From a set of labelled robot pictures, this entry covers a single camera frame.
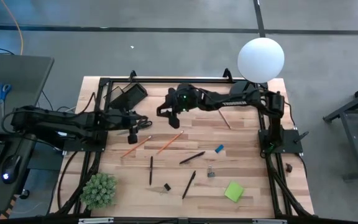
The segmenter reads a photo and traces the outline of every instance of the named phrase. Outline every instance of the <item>desk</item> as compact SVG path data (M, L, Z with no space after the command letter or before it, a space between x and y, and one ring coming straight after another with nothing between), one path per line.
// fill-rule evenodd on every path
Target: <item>desk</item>
M10 83L12 90L9 92L5 102L5 113L8 114L15 107L35 105L41 94L42 88L49 75L53 59L48 57L33 57L20 55L0 54L0 82ZM1 129L1 107L0 107L0 133ZM11 117L5 122L7 129L11 129ZM7 156L14 154L20 139L7 137L12 142L11 147L5 152L0 164L0 214L5 211L11 198L17 191L21 191L26 180L27 165L30 153L35 142L23 140L18 155L22 157L19 167L19 176L12 184L4 184L1 180L2 163Z
M87 104L93 91L97 91L100 77L84 77L76 111L81 111ZM273 207L270 196L269 180L266 163L259 156L257 131L259 120L257 110L253 107L221 108L228 120L230 130L218 111L200 111L199 109L182 113L181 126L173 129L167 118L156 116L156 108L164 102L169 87L177 83L142 83L149 96L135 108L139 114L146 115L153 125L141 130L139 142L147 136L153 138L125 158L120 157L133 145L127 143L127 132L111 131L108 136L106 150L102 154L99 172L114 175L118 179L116 204L114 206L94 210L95 217L204 217L204 218L272 218ZM269 82L269 89L280 90L287 98L282 79ZM200 88L220 93L228 93L231 84L195 84ZM282 119L284 128L292 128L286 106ZM167 141L185 132L166 150L159 155L156 152ZM215 153L220 145L224 149ZM192 160L189 164L179 162L200 151L205 155ZM70 155L62 164L65 166ZM149 186L150 156L154 157L153 182ZM62 202L73 193L80 179L84 153L79 152L71 164L62 182ZM283 154L283 163L293 166L292 173L286 173L287 184L304 208L313 213L308 184L303 165L295 155ZM207 168L211 165L216 174L207 177ZM181 199L191 173L196 170L196 177L184 200ZM224 196L230 181L235 181L245 188L238 203ZM160 195L163 185L168 183L171 191ZM280 208L284 210L282 194L278 191ZM57 210L56 193L52 202L51 212Z

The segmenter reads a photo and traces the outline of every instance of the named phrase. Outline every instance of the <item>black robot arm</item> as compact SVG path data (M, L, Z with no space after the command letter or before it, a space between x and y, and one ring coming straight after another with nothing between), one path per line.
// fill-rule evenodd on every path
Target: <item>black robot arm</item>
M180 127L177 114L199 108L203 111L218 110L223 106L254 106L270 119L269 140L280 145L283 139L280 119L284 114L284 96L280 92L257 90L250 82L235 83L228 94L220 94L189 83L168 89L165 102L157 108L157 116L168 118L173 128Z
M137 121L147 119L134 111L116 109L71 114L23 106L12 114L11 125L15 132L32 133L67 151L98 151L99 147L102 150L107 132L113 130L128 129L128 143L134 144L137 142Z

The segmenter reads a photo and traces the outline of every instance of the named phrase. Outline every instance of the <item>orange pencil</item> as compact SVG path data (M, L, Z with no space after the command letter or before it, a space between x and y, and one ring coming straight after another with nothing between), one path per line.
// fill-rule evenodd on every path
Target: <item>orange pencil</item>
M139 143L138 145L136 145L135 147L133 147L132 149L128 150L127 152L125 152L124 155L121 156L124 157L126 155L128 155L129 153L131 153L133 150L137 149L139 146L143 145L145 142L147 142L150 138L152 138L152 136L149 136L147 139L144 139L141 143Z
M225 122L225 123L227 124L227 126L229 127L229 129L231 129L229 122L228 122L227 119L223 116L221 110L218 110L218 111L219 111L219 114L221 115L221 117L223 118L224 122Z
M158 152L157 152L157 154L160 154L160 152L162 151L162 150L164 150L167 146L169 146L174 140L176 140L177 138L179 138L179 136L181 135L181 134L183 134L183 132L185 132L185 131L181 131L179 134L177 134L171 141L169 141L168 143L166 143L164 146L162 146L162 148L160 149L160 150L158 150Z

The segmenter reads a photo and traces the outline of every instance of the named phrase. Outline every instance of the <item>concrete floor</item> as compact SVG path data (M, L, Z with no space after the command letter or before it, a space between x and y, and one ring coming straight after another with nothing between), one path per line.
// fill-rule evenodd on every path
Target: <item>concrete floor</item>
M257 28L252 0L6 2L19 23L27 25ZM267 29L358 30L357 0L260 0L260 6ZM12 24L1 3L0 24ZM71 107L76 104L85 75L128 75L136 70L142 76L219 77L228 67L239 76L237 54L246 42L258 36L25 31L24 54L55 58L44 91L55 108ZM301 132L310 131L302 143L314 210L321 217L358 221L358 181L347 184L341 178L357 171L356 159L342 124L322 120L358 90L358 35L268 37L285 52L280 76L285 79L296 125ZM18 53L18 33L0 30L0 47ZM48 108L43 98L40 102ZM43 184L39 179L29 181ZM37 187L33 188L33 194L37 194ZM45 194L44 188L40 189L39 193ZM23 211L26 206L31 207L18 200L15 209Z

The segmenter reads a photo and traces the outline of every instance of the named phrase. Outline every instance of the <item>black marker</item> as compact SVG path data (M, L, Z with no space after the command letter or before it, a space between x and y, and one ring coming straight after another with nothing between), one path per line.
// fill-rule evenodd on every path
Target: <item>black marker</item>
M204 155L204 153L205 153L205 151L204 151L204 152L200 152L200 153L197 154L197 155L191 156L190 158L187 158L187 159L185 159L184 161L179 162L179 164L185 163L185 162L189 161L190 159L194 159L194 158L196 158L196 157L202 156L202 155Z
M193 179L194 179L195 177L196 177L196 171L194 170L193 175L191 175L191 178L190 178L190 180L189 180L189 183L187 184L185 193L183 193L183 196L181 197L182 199L184 199L184 198L186 197L187 190L188 190L189 187L190 187L191 181L193 181Z
M149 179L150 185L152 185L152 178L153 178L153 157L150 158L150 179Z

